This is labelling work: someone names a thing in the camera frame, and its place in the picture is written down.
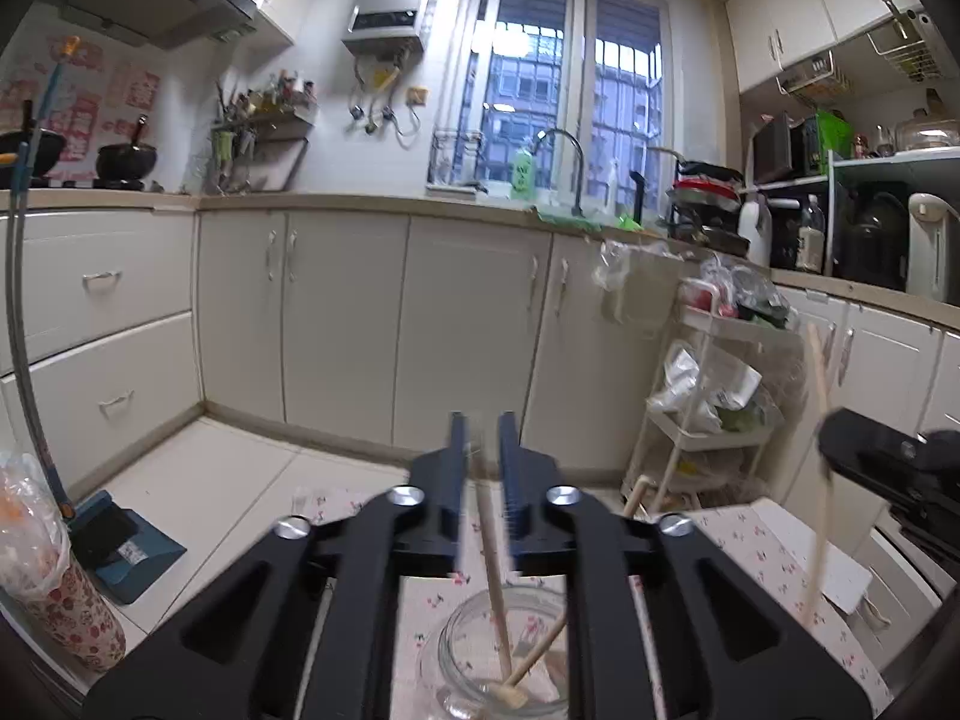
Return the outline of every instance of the floral tablecloth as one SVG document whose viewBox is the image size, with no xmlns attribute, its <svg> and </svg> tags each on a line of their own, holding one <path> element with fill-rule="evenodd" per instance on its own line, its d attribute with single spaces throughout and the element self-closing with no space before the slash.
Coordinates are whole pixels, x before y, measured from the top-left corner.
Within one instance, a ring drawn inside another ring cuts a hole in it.
<svg viewBox="0 0 960 720">
<path fill-rule="evenodd" d="M 509 569 L 503 530 L 500 491 L 491 491 L 497 514 L 497 541 L 500 570 L 504 581 L 513 584 L 548 586 L 563 592 L 561 577 L 521 577 Z M 363 503 L 364 495 L 347 490 L 316 490 L 304 510 L 315 521 L 350 517 Z M 416 720 L 411 717 L 413 692 L 416 689 L 416 658 L 430 632 L 453 612 L 457 605 L 486 589 L 487 579 L 480 548 L 476 499 L 472 487 L 464 491 L 464 512 L 461 520 L 461 554 L 459 570 L 449 579 L 406 579 L 401 588 L 400 619 L 397 621 L 394 684 L 392 685 L 392 720 Z M 786 610 L 799 619 L 803 611 L 805 573 L 781 543 L 765 528 L 760 517 L 749 507 L 728 507 L 693 512 L 699 527 L 737 564 L 763 586 Z M 637 614 L 646 632 L 647 659 L 654 683 L 658 717 L 664 719 L 662 689 L 656 660 L 650 644 L 652 634 L 646 621 L 640 580 L 635 578 Z M 874 715 L 880 714 L 891 701 L 891 695 L 875 666 L 870 663 L 859 642 L 840 615 L 821 596 L 815 614 L 813 635 L 840 664 L 853 675 L 870 698 Z"/>
</svg>

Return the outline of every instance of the water heater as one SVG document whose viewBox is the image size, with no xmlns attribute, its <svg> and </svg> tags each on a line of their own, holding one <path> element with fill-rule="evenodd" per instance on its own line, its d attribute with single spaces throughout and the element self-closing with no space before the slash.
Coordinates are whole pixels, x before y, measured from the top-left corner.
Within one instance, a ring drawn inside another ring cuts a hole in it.
<svg viewBox="0 0 960 720">
<path fill-rule="evenodd" d="M 422 52 L 436 7 L 437 0 L 356 0 L 344 45 L 356 56 Z"/>
</svg>

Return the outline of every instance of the silver screw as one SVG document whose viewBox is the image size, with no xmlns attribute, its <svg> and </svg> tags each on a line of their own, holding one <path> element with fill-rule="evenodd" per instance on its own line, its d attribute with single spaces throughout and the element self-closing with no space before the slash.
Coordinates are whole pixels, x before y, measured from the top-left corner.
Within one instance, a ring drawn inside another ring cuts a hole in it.
<svg viewBox="0 0 960 720">
<path fill-rule="evenodd" d="M 282 517 L 274 523 L 274 533 L 280 538 L 306 538 L 310 535 L 310 523 L 296 514 L 291 517 Z"/>
<path fill-rule="evenodd" d="M 580 499 L 580 491 L 570 485 L 557 485 L 546 491 L 547 503 L 554 506 L 572 506 Z"/>
<path fill-rule="evenodd" d="M 398 485 L 391 488 L 387 498 L 395 506 L 419 506 L 424 502 L 424 491 L 410 485 Z"/>
<path fill-rule="evenodd" d="M 661 517 L 659 528 L 664 536 L 686 536 L 693 530 L 693 520 L 683 514 L 667 514 Z"/>
</svg>

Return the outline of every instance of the window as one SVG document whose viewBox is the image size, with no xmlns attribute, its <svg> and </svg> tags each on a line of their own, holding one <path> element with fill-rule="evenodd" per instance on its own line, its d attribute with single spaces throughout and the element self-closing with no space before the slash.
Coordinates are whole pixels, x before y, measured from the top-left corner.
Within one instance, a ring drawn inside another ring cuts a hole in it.
<svg viewBox="0 0 960 720">
<path fill-rule="evenodd" d="M 579 23 L 574 12 L 584 14 Z M 664 159 L 647 146 L 664 142 L 661 15 L 634 0 L 470 0 L 448 135 L 435 135 L 431 175 L 443 164 L 453 183 L 509 182 L 517 150 L 561 127 L 587 156 L 584 205 L 606 197 L 616 159 L 618 199 L 632 208 L 636 170 L 647 181 L 645 204 L 656 206 Z M 579 46 L 592 48 L 579 56 Z M 569 180 L 572 189 L 574 169 L 569 143 L 550 139 L 536 156 L 536 186 Z"/>
</svg>

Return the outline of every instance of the countertop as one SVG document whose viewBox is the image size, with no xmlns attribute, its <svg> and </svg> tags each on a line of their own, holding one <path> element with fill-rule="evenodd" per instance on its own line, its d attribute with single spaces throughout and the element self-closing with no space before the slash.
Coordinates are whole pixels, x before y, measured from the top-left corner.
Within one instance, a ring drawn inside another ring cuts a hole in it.
<svg viewBox="0 0 960 720">
<path fill-rule="evenodd" d="M 0 214 L 8 204 L 8 192 L 0 191 Z M 523 227 L 562 235 L 613 239 L 634 244 L 662 240 L 646 232 L 628 232 L 617 227 L 601 226 L 598 231 L 584 232 L 568 224 L 542 220 L 527 208 L 463 202 L 451 199 L 418 199 L 417 197 L 368 196 L 367 194 L 284 193 L 246 194 L 246 196 L 193 197 L 185 194 L 154 194 L 148 191 L 111 191 L 96 189 L 34 189 L 30 192 L 32 211 L 71 208 L 139 208 L 152 211 L 187 212 L 225 210 L 329 210 L 371 211 L 373 213 L 420 215 L 434 218 L 459 218 Z M 707 256 L 707 250 L 671 241 L 672 250 L 686 250 Z M 834 295 L 877 308 L 929 322 L 960 332 L 960 307 L 939 303 L 917 295 L 885 290 L 838 278 L 827 278 L 797 271 L 771 271 L 776 284 L 800 290 Z"/>
</svg>

